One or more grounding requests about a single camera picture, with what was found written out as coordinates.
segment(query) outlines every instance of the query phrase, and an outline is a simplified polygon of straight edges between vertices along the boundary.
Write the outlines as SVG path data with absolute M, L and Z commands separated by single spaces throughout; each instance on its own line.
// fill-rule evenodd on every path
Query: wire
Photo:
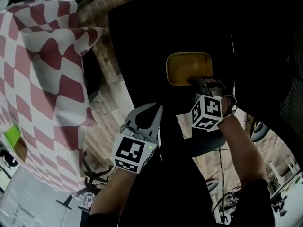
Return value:
M 269 148 L 269 149 L 267 149 L 267 150 L 264 150 L 264 151 L 260 152 L 260 154 L 269 151 L 269 150 L 272 149 L 277 143 L 279 143 L 279 142 L 281 142 L 281 141 L 282 141 L 282 140 L 277 141 L 271 148 Z
M 143 135 L 142 133 L 140 133 L 138 131 L 138 129 L 135 131 L 132 127 L 130 127 L 130 126 L 126 125 L 126 124 L 122 124 L 121 125 L 121 127 L 120 127 L 120 133 L 122 133 L 122 131 L 125 130 L 126 128 L 128 128 L 131 132 L 133 132 L 133 135 L 131 135 L 131 136 L 135 137 L 136 134 L 139 134 L 139 135 L 141 135 L 143 137 L 144 141 L 150 142 L 150 140 L 148 138 L 146 138 L 145 135 Z
M 228 165 L 228 167 L 226 167 L 225 169 L 223 169 L 223 171 L 225 171 L 227 168 L 229 168 L 231 165 L 233 164 L 233 161 Z M 209 177 L 208 179 L 211 179 L 214 175 L 216 175 L 217 173 L 221 172 L 221 171 L 217 171 L 216 173 L 214 173 L 211 177 Z
M 244 120 L 244 122 L 245 123 L 249 122 L 251 124 L 250 120 L 252 119 L 252 116 L 250 116 L 250 118 L 248 118 L 248 114 L 246 114 L 246 119 L 247 120 Z
M 224 170 L 222 167 L 222 156 L 221 156 L 221 148 L 219 148 L 219 154 L 220 154 L 220 166 L 222 171 L 222 209 L 223 209 L 223 224 L 225 224 L 225 218 L 224 218 Z
M 225 198 L 230 193 L 234 193 L 234 192 L 233 191 L 227 192 L 226 194 L 224 194 L 223 198 Z M 219 201 L 217 202 L 216 206 L 214 207 L 214 210 L 219 206 L 219 204 L 221 203 L 221 201 L 222 201 L 222 198 L 219 199 Z
M 110 179 L 110 178 L 113 176 L 113 174 L 115 173 L 115 167 L 113 167 L 112 170 L 113 170 L 112 173 L 109 174 L 109 175 L 107 176 L 107 182 L 109 181 L 109 179 Z
M 230 151 L 230 149 L 221 149 L 221 150 L 228 150 L 228 151 Z M 219 151 L 218 149 L 215 149 L 214 151 Z
M 278 136 L 276 135 L 276 137 L 275 137 L 275 138 L 268 138 L 268 139 L 266 139 L 265 141 L 263 141 L 262 143 L 260 143 L 260 144 L 256 145 L 256 147 L 258 147 L 258 146 L 262 145 L 264 142 L 266 142 L 266 141 L 268 141 L 268 140 L 275 140 L 277 137 L 278 137 Z

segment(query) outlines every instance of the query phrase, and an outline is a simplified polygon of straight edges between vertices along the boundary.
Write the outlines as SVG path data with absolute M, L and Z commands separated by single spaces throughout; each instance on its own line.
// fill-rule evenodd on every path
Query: floor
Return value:
M 78 14 L 80 25 L 108 28 L 108 12 L 121 4 L 132 0 L 85 0 L 79 5 Z M 115 134 L 123 124 L 128 113 L 134 108 L 129 97 L 123 76 L 115 58 L 115 53 L 109 34 L 100 39 L 93 47 L 101 66 L 103 76 L 102 85 L 96 99 L 91 103 L 93 116 L 98 123 L 91 127 L 85 139 L 85 150 L 89 153 L 89 162 L 93 169 L 104 170 L 111 165 L 110 155 Z M 237 117 L 243 127 L 249 128 L 245 123 L 246 114 L 238 110 Z M 184 137 L 191 137 L 191 127 L 188 115 L 178 116 Z M 272 172 L 268 163 L 271 161 L 278 172 L 282 174 L 287 169 L 287 158 L 293 157 L 288 147 L 272 131 L 256 143 L 267 165 L 268 175 Z M 221 182 L 219 152 L 213 151 L 194 158 L 205 179 L 216 179 Z M 230 191 L 240 185 L 236 175 L 228 145 L 222 147 L 222 165 L 224 169 L 224 191 Z M 220 198 L 221 186 L 212 192 L 217 199 Z

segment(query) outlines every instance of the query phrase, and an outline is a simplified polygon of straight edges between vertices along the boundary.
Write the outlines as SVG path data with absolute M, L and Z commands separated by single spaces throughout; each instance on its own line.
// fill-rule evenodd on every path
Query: black chair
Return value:
M 105 174 L 109 173 L 112 170 L 113 166 L 110 166 L 109 169 L 104 172 L 95 173 L 90 169 L 89 165 L 85 161 L 85 159 L 84 159 L 85 156 L 86 156 L 86 152 L 83 153 L 83 164 L 86 168 L 86 171 L 84 171 L 84 174 L 89 178 L 89 181 L 88 181 L 88 178 L 85 177 L 85 189 L 84 190 L 97 195 L 101 189 L 97 188 L 97 186 L 95 184 L 93 184 L 93 181 L 95 180 L 95 181 L 101 182 L 102 185 L 105 185 L 103 183 L 107 183 L 107 180 L 104 178 L 101 178 L 101 176 L 104 176 Z M 60 202 L 59 200 L 56 200 L 56 202 L 71 210 L 72 208 L 69 206 L 69 204 L 72 201 L 72 199 L 73 199 L 73 196 L 70 194 L 64 202 Z M 89 210 L 87 210 L 85 208 L 82 208 L 80 206 L 78 206 L 78 208 L 81 209 L 82 211 L 86 211 L 89 213 Z
M 109 29 L 120 70 L 135 107 L 158 102 L 174 115 L 188 113 L 195 87 L 174 87 L 166 76 L 166 60 L 177 52 L 206 52 L 213 75 L 232 93 L 233 51 L 223 27 L 221 0 L 135 0 L 112 9 Z M 220 131 L 193 129 L 186 139 L 191 157 L 225 143 Z
M 97 96 L 101 86 L 101 67 L 94 52 L 90 49 L 83 56 L 84 81 L 89 102 Z
M 135 107 L 159 102 L 173 114 L 193 106 L 191 87 L 174 87 L 166 59 L 206 52 L 213 75 L 238 107 L 272 129 L 303 164 L 303 0 L 135 0 L 112 9 L 109 28 Z M 218 131 L 193 130 L 191 156 L 220 147 Z

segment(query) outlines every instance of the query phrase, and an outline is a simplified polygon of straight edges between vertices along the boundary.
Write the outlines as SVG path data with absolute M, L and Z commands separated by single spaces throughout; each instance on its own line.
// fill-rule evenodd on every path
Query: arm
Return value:
M 95 197 L 90 214 L 121 215 L 136 176 L 136 173 L 118 168 Z
M 223 136 L 231 150 L 232 160 L 243 188 L 249 182 L 262 178 L 267 179 L 263 158 L 250 140 L 238 119 L 232 115 L 220 125 Z

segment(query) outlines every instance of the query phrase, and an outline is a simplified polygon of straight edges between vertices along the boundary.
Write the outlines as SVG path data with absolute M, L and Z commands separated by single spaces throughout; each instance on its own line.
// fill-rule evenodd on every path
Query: checkered cloth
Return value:
M 0 11 L 0 138 L 18 125 L 27 158 L 47 185 L 83 189 L 82 149 L 94 124 L 82 56 L 107 30 L 74 28 L 76 2 L 31 1 Z

